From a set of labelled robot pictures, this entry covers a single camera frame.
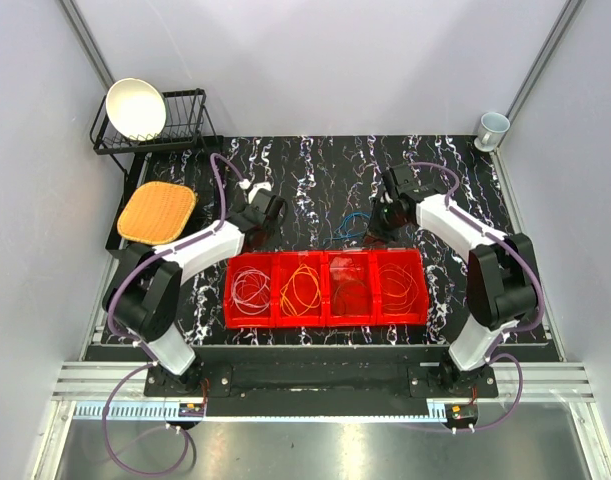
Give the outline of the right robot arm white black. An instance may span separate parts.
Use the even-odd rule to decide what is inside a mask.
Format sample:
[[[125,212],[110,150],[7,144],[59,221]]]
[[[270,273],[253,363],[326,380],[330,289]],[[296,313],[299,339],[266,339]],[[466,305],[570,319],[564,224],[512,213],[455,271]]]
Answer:
[[[406,225],[439,237],[467,263],[469,316],[433,373],[445,393],[461,396],[483,375],[507,335],[542,323],[543,289],[533,244],[524,234],[508,235],[484,225],[444,194],[393,200],[384,193],[373,202],[369,237],[394,241]]]

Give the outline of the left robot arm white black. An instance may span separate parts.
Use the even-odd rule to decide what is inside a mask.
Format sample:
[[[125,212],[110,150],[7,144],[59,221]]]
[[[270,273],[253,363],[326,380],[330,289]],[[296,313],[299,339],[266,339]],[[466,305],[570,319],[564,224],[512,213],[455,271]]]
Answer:
[[[183,284],[224,260],[264,245],[278,229],[286,201],[265,185],[247,194],[243,206],[207,228],[156,248],[133,243],[103,298],[113,334],[136,342],[167,371],[166,384],[181,396],[200,386],[196,354],[176,325]]]

